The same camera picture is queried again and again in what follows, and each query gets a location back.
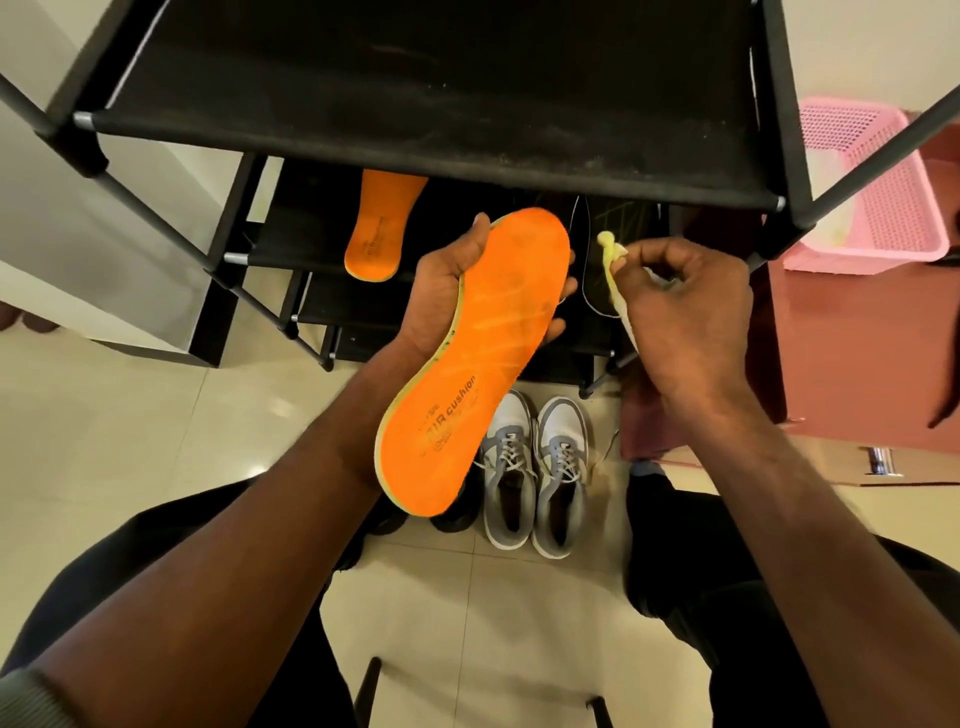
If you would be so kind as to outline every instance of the person's right hand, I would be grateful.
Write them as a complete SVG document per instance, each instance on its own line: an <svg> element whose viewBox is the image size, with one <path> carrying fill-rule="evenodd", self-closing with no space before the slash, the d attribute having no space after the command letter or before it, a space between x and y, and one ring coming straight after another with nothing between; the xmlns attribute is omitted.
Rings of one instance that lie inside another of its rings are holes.
<svg viewBox="0 0 960 728"><path fill-rule="evenodd" d="M611 265L640 359L682 420L749 394L744 359L753 291L746 264L682 238L644 240ZM644 266L673 270L666 290Z"/></svg>

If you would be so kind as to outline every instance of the gray and white shoe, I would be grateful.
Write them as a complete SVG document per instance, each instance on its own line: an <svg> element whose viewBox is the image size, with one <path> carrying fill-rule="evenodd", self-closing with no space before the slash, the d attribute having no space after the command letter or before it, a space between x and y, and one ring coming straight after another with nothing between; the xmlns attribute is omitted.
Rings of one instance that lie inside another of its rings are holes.
<svg viewBox="0 0 960 728"><path fill-rule="evenodd" d="M587 422L576 402L555 397L537 418L540 492L534 548L548 559L564 559L584 523L587 486Z"/></svg>
<svg viewBox="0 0 960 728"><path fill-rule="evenodd" d="M480 445L485 483L483 524L490 543L506 551L523 546L534 527L534 434L527 400L510 390L493 413L487 436Z"/></svg>

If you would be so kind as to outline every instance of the black baseboard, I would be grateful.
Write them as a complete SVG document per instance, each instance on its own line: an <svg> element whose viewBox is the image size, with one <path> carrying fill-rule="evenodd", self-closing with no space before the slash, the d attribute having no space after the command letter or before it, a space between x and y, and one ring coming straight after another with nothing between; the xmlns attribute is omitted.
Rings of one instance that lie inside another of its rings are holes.
<svg viewBox="0 0 960 728"><path fill-rule="evenodd" d="M236 311L236 307L237 297L211 281L209 288L206 290L204 307L200 311L200 318L197 319L193 339L190 341L190 349L187 352L165 352L161 349L116 344L112 341L100 341L98 339L94 339L94 341L130 356L215 369L220 366L220 361L223 358L224 347L227 345L227 337L230 333L230 326L233 324L233 313Z"/></svg>

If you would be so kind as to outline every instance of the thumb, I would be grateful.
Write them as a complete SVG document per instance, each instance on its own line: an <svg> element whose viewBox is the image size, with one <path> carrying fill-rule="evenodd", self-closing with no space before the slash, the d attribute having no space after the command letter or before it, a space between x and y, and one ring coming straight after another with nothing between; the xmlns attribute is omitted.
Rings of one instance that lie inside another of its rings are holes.
<svg viewBox="0 0 960 728"><path fill-rule="evenodd" d="M473 220L470 229L444 249L451 272L461 276L472 268L483 255L490 236L490 218L481 212Z"/></svg>
<svg viewBox="0 0 960 728"><path fill-rule="evenodd" d="M644 270L638 262L630 260L624 256L615 260L610 265L610 272L613 274L613 282L616 283L616 289L623 296L623 300L630 305L638 297L649 294L652 291L660 291L660 287L650 277L650 274Z"/></svg>

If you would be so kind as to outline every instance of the hand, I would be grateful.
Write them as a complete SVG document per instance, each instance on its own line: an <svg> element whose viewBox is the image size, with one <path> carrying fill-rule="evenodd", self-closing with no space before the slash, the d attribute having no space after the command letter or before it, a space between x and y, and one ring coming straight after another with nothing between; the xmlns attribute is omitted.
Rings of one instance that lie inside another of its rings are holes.
<svg viewBox="0 0 960 728"><path fill-rule="evenodd" d="M460 292L460 276L472 267L484 252L490 235L490 218L481 212L459 240L429 253L417 264L417 276L410 292L410 302L403 316L398 340L403 340L426 362L444 341L453 323ZM573 252L570 252L573 264ZM564 284L561 301L577 290L577 280ZM543 343L549 343L564 332L566 322L550 322Z"/></svg>
<svg viewBox="0 0 960 728"><path fill-rule="evenodd" d="M640 359L666 408L698 417L749 396L744 359L754 294L746 264L682 238L644 240L611 265ZM644 266L673 270L663 290Z"/></svg>

